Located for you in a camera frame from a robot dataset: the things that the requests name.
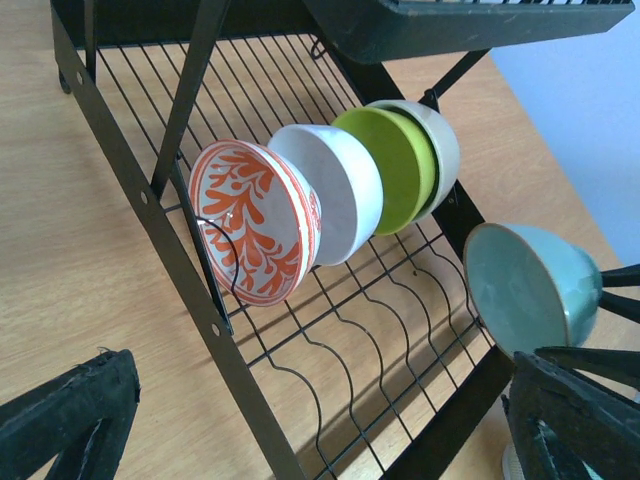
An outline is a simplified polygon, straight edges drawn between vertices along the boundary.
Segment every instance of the wooden table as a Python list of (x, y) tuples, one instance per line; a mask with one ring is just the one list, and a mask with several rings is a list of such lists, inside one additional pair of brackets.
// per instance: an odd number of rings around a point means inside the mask
[[(128, 348), (135, 355), (143, 391), (120, 478), (268, 476), (265, 460), (73, 97), (60, 91), (48, 4), (5, 2), (0, 39), (0, 403), (95, 356), (98, 347)], [(398, 61), (389, 69), (406, 96), (415, 99), (458, 57)], [(114, 86), (104, 88), (108, 93)], [(118, 116), (125, 107), (113, 108)], [(461, 181), (487, 219), (553, 230), (591, 252), (603, 268), (617, 266), (491, 60), (481, 61), (453, 87), (441, 108), (462, 144)], [(176, 226), (183, 228), (179, 222)], [(424, 227), (435, 228), (432, 221)], [(439, 273), (445, 281), (455, 281), (451, 270)], [(455, 301), (459, 305), (462, 298)], [(315, 307), (309, 308), (312, 314)], [(411, 314), (419, 307), (407, 308)], [(348, 361), (364, 365), (361, 373), (375, 377), (368, 354), (354, 348), (356, 340), (344, 328), (336, 319), (318, 330), (316, 339), (340, 339), (342, 351), (352, 352)], [(603, 313), (589, 344), (637, 349), (634, 328)], [(250, 332), (240, 327), (238, 334), (242, 338)], [(480, 349), (481, 356), (486, 345), (474, 342), (469, 348)], [(256, 347), (248, 342), (243, 348)], [(303, 351), (284, 351), (283, 361), (299, 359)], [(344, 404), (344, 399), (334, 398), (344, 389), (331, 390), (335, 382), (322, 376), (327, 370), (323, 362), (316, 357), (308, 363), (307, 375), (315, 375), (329, 389), (321, 389), (327, 392), (323, 408), (333, 411)], [(456, 362), (450, 369), (463, 378), (469, 364)], [(254, 375), (290, 440), (303, 448), (308, 399), (298, 396), (302, 394), (293, 383), (283, 385), (286, 377), (257, 368)], [(444, 401), (450, 387), (438, 383), (442, 378), (434, 377), (429, 388), (436, 396), (441, 392)], [(412, 428), (419, 430), (428, 420), (419, 405), (406, 412), (403, 417)], [(376, 440), (376, 451), (387, 461), (406, 444), (394, 428), (398, 425)], [(446, 477), (501, 478), (500, 455), (508, 436), (496, 404)], [(362, 456), (355, 460), (347, 476), (373, 475), (370, 461)]]

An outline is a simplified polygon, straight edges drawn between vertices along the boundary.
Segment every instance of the teal bowl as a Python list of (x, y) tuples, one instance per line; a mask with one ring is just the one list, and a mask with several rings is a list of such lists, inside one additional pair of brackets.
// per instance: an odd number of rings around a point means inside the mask
[(595, 325), (602, 277), (581, 248), (536, 227), (484, 223), (467, 239), (471, 299), (508, 355), (581, 346)]

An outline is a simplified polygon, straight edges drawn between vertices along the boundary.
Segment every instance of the black dish rack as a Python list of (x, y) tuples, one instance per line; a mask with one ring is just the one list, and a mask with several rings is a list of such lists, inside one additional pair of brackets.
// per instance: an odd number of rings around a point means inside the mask
[[(383, 60), (468, 51), (420, 100), (438, 109), (438, 98), (489, 48), (605, 31), (633, 5), (52, 0), (51, 6), (61, 86), (74, 93), (276, 477), (335, 477), (356, 465), (376, 476), (437, 478), (513, 368), (482, 329), (464, 285), (464, 242), (483, 218), (460, 183), (433, 218), (371, 239), (344, 266), (314, 269), (287, 302), (259, 309), (218, 289), (185, 178), (200, 149), (217, 138), (266, 143), (283, 124), (328, 123), (347, 108), (402, 98)], [(359, 335), (370, 356), (346, 349), (342, 333)], [(324, 356), (318, 362), (331, 360), (335, 368), (322, 384), (343, 400), (339, 408), (334, 401), (327, 408), (310, 364), (287, 357), (296, 342)], [(375, 366), (365, 380), (356, 378), (363, 364)], [(304, 415), (295, 418), (307, 423), (304, 433), (279, 415), (285, 407), (272, 401), (278, 381), (282, 389), (306, 392), (308, 404), (297, 405)], [(426, 413), (416, 416), (416, 408)], [(385, 440), (389, 430), (402, 439), (393, 446)]]

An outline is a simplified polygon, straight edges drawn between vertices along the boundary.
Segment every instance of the wooden floor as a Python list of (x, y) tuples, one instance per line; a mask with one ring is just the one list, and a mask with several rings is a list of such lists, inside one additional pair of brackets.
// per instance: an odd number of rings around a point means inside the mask
[[(143, 391), (119, 478), (268, 477), (259, 448), (73, 97), (59, 89), (47, 4), (11, 0), (0, 8), (0, 403), (95, 356), (98, 347), (128, 348)], [(216, 70), (205, 79), (212, 95), (201, 91), (182, 146), (185, 158), (193, 161), (214, 133), (265, 142), (280, 123), (323, 123), (350, 107), (354, 97), (343, 90), (337, 71), (306, 55), (310, 41), (222, 44), (212, 59)], [(415, 99), (458, 57), (388, 68)], [(183, 60), (179, 45), (113, 49), (100, 59), (98, 84), (147, 173)], [(548, 228), (586, 248), (603, 268), (617, 265), (490, 60), (453, 87), (441, 107), (462, 145), (461, 180), (487, 219)], [(166, 206), (172, 202), (175, 193), (169, 192)], [(181, 214), (170, 218), (184, 234)], [(438, 235), (429, 219), (398, 238), (375, 239), (349, 263), (352, 271), (342, 266), (310, 275), (291, 298), (293, 314), (282, 305), (251, 308), (250, 319), (234, 316), (235, 338), (249, 362), (298, 331), (298, 323), (340, 305), (306, 336), (273, 352), (280, 370), (267, 359), (252, 367), (310, 473), (323, 468), (321, 453), (333, 457), (358, 426), (386, 409), (381, 427), (369, 434), (371, 445), (360, 441), (336, 470), (345, 478), (379, 476), (377, 461), (393, 461), (489, 348), (490, 339), (469, 327), (459, 262)], [(367, 289), (367, 296), (356, 293), (389, 269), (390, 277)], [(237, 305), (226, 299), (233, 311)], [(638, 348), (629, 335), (633, 328), (603, 314), (590, 342)], [(446, 348), (438, 361), (436, 352)], [(408, 388), (392, 409), (388, 398), (431, 364), (422, 387)], [(323, 433), (316, 444), (319, 411)], [(500, 478), (507, 439), (496, 405), (446, 476)]]

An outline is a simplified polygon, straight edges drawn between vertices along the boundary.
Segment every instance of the wire shelf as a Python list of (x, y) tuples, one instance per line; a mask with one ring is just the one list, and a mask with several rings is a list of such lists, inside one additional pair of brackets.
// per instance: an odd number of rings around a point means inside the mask
[[(282, 125), (329, 123), (360, 105), (328, 55), (311, 57), (314, 40), (217, 43), (178, 155), (185, 177), (216, 139), (265, 144)], [(98, 51), (100, 91), (148, 177), (187, 49)], [(163, 206), (199, 265), (174, 190)], [(310, 477), (383, 473), (493, 345), (431, 218), (372, 238), (344, 265), (313, 269), (280, 305), (223, 298), (236, 344)]]

